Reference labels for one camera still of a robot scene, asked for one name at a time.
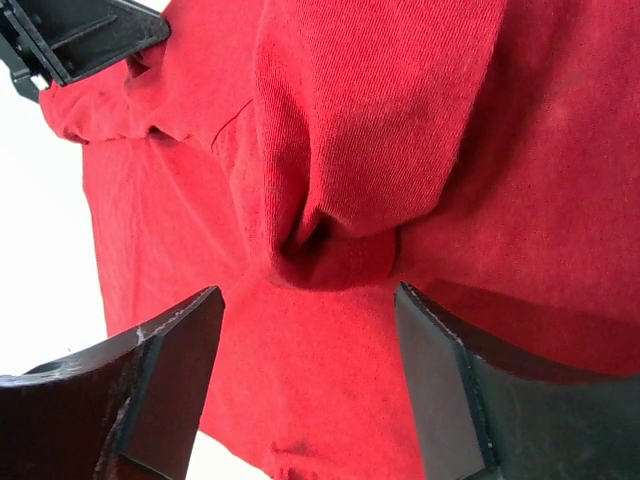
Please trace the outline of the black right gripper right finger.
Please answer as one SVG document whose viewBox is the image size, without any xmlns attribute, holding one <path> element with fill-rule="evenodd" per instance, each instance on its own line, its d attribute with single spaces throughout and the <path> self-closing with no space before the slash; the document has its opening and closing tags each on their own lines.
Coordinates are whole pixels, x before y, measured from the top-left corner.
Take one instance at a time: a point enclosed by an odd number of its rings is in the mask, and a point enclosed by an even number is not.
<svg viewBox="0 0 640 480">
<path fill-rule="evenodd" d="M 639 379 L 566 366 L 459 319 L 414 286 L 394 298 L 430 479 L 635 479 Z"/>
</svg>

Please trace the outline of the red t shirt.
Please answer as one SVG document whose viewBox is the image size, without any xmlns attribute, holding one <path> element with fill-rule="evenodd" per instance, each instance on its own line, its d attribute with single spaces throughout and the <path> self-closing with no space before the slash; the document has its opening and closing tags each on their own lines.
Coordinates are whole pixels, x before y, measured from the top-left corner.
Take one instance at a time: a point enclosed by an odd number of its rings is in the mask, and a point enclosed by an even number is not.
<svg viewBox="0 0 640 480">
<path fill-rule="evenodd" d="M 635 1 L 173 1 L 44 117 L 110 333 L 226 303 L 203 431 L 274 479 L 420 479 L 393 293 L 639 370 Z"/>
</svg>

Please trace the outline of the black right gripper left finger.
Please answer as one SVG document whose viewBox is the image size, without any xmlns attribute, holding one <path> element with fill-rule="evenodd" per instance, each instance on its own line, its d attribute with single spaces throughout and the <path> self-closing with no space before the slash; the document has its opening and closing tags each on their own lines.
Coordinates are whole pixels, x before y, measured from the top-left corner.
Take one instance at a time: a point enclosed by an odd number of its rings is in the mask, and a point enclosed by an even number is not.
<svg viewBox="0 0 640 480">
<path fill-rule="evenodd" d="M 223 311 L 208 287 L 90 348 L 2 376 L 2 478 L 185 478 Z"/>
</svg>

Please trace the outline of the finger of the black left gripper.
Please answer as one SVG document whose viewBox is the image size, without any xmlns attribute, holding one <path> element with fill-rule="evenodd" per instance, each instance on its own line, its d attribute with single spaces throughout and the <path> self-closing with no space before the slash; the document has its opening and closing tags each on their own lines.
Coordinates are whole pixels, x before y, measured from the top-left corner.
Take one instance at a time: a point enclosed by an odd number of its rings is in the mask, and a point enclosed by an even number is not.
<svg viewBox="0 0 640 480">
<path fill-rule="evenodd" d="M 136 1 L 7 0 L 1 3 L 1 61 L 16 92 L 37 100 L 165 41 L 161 13 Z"/>
</svg>

